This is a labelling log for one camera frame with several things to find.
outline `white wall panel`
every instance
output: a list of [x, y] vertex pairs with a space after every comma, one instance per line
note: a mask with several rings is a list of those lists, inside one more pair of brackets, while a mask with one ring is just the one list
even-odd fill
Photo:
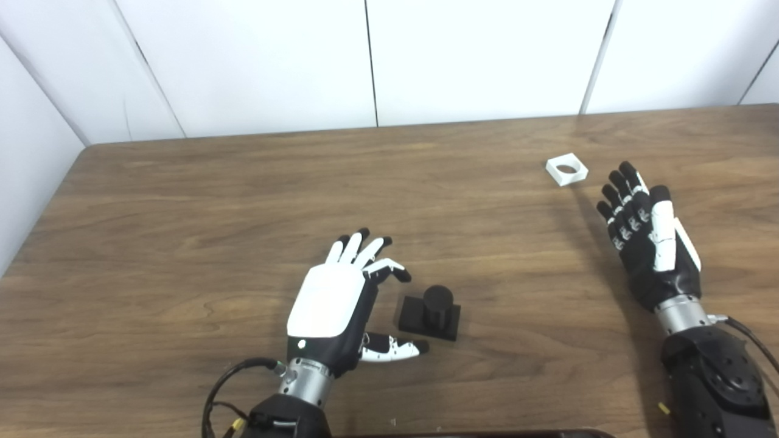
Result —
[[0, 0], [0, 34], [88, 143], [182, 136], [112, 0]]
[[576, 114], [613, 0], [368, 0], [380, 125]]
[[587, 113], [737, 104], [778, 23], [777, 0], [625, 0]]
[[0, 276], [83, 148], [0, 39]]
[[774, 50], [741, 103], [779, 104], [779, 50]]
[[187, 136], [375, 126], [362, 0], [120, 0]]

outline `wood grain surface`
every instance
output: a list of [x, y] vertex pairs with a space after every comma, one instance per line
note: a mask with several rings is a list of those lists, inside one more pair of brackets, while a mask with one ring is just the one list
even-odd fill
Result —
[[[544, 164], [568, 152], [590, 176], [559, 188]], [[216, 378], [284, 357], [307, 269], [363, 226], [414, 275], [385, 283], [368, 328], [396, 334], [399, 300], [445, 284], [460, 336], [339, 379], [334, 434], [670, 436], [660, 329], [594, 209], [625, 159], [670, 186], [705, 309], [779, 352], [776, 105], [100, 145], [0, 281], [0, 436], [197, 436]], [[220, 398], [276, 389], [247, 372]]]

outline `black fingertip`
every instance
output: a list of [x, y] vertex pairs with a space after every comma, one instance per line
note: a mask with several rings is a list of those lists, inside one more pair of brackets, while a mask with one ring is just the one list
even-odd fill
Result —
[[664, 185], [656, 185], [649, 190], [649, 199], [652, 205], [671, 200], [671, 191]]
[[628, 181], [625, 179], [624, 176], [622, 176], [621, 173], [617, 171], [612, 171], [612, 173], [608, 174], [608, 180], [612, 182], [614, 187], [619, 190], [619, 195], [622, 198], [625, 198], [626, 196], [630, 196], [630, 187], [628, 186]]
[[411, 274], [409, 274], [409, 272], [405, 269], [403, 270], [395, 269], [394, 271], [392, 271], [392, 273], [395, 274], [395, 278], [397, 278], [398, 281], [401, 283], [408, 283], [409, 281], [411, 281]]
[[630, 164], [630, 161], [623, 161], [619, 164], [619, 171], [622, 172], [622, 174], [625, 176], [625, 178], [630, 178], [630, 176], [635, 176], [638, 171], [636, 168], [633, 167], [632, 164]]
[[614, 215], [612, 213], [612, 208], [609, 207], [608, 204], [604, 201], [598, 202], [595, 208], [597, 208], [598, 213], [600, 213], [606, 221], [611, 219]]
[[603, 193], [603, 196], [606, 196], [608, 202], [612, 203], [612, 209], [622, 205], [622, 201], [619, 199], [619, 194], [611, 184], [604, 185], [603, 189], [601, 189], [601, 193]]
[[419, 354], [423, 355], [424, 353], [427, 353], [430, 351], [430, 344], [427, 341], [412, 341], [414, 342], [414, 346], [419, 350]]

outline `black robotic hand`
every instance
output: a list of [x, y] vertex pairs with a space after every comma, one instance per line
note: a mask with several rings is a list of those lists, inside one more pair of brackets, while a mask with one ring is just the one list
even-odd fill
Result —
[[390, 275], [411, 281], [403, 265], [375, 259], [392, 244], [391, 238], [377, 238], [360, 250], [368, 235], [368, 229], [362, 228], [352, 236], [341, 236], [325, 263], [306, 275], [287, 321], [287, 360], [315, 361], [339, 377], [359, 360], [389, 362], [428, 350], [425, 341], [365, 332], [379, 285]]
[[674, 217], [671, 193], [664, 185], [647, 189], [627, 161], [603, 186], [597, 210], [628, 272], [633, 296], [647, 310], [679, 295], [700, 298], [700, 259], [687, 233]]
[[647, 190], [627, 161], [609, 176], [597, 210], [628, 272], [629, 288], [654, 313], [666, 338], [674, 416], [688, 438], [776, 438], [756, 363], [744, 342], [713, 327], [727, 316], [700, 304], [700, 259], [674, 217], [664, 185]]

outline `black wire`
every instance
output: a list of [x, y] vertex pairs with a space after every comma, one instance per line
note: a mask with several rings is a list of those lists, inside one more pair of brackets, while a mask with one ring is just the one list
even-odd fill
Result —
[[[201, 438], [214, 438], [213, 428], [211, 427], [211, 411], [213, 410], [213, 406], [214, 406], [213, 399], [216, 398], [219, 389], [222, 387], [222, 385], [224, 385], [225, 382], [227, 382], [233, 375], [235, 375], [238, 371], [241, 371], [242, 369], [254, 368], [257, 366], [264, 366], [267, 369], [274, 369], [276, 368], [276, 365], [278, 363], [279, 362], [275, 359], [251, 358], [251, 359], [246, 359], [245, 361], [237, 364], [236, 366], [230, 368], [224, 374], [222, 374], [222, 377], [220, 377], [219, 380], [217, 380], [217, 382], [211, 388], [211, 391], [208, 393], [208, 397], [206, 397], [206, 405], [203, 406], [203, 418], [200, 422]], [[222, 401], [220, 402], [220, 404], [224, 406], [227, 405]]]
[[241, 409], [238, 409], [237, 406], [235, 406], [232, 403], [228, 403], [226, 401], [215, 401], [211, 404], [212, 406], [224, 406], [225, 408], [230, 408], [231, 411], [235, 412], [235, 414], [239, 417], [241, 417], [242, 420], [248, 420], [249, 416], [246, 415], [246, 412], [243, 412]]
[[760, 339], [757, 338], [757, 336], [752, 333], [752, 331], [745, 326], [744, 324], [740, 323], [737, 320], [734, 320], [730, 316], [724, 321], [727, 325], [730, 327], [735, 328], [736, 330], [744, 333], [745, 336], [747, 336], [752, 342], [757, 345], [757, 347], [763, 352], [763, 354], [768, 358], [768, 362], [771, 362], [771, 365], [774, 366], [774, 369], [777, 370], [777, 373], [779, 373], [779, 362], [777, 362], [774, 355], [771, 354], [770, 351], [768, 351], [768, 347], [763, 342], [760, 342]]

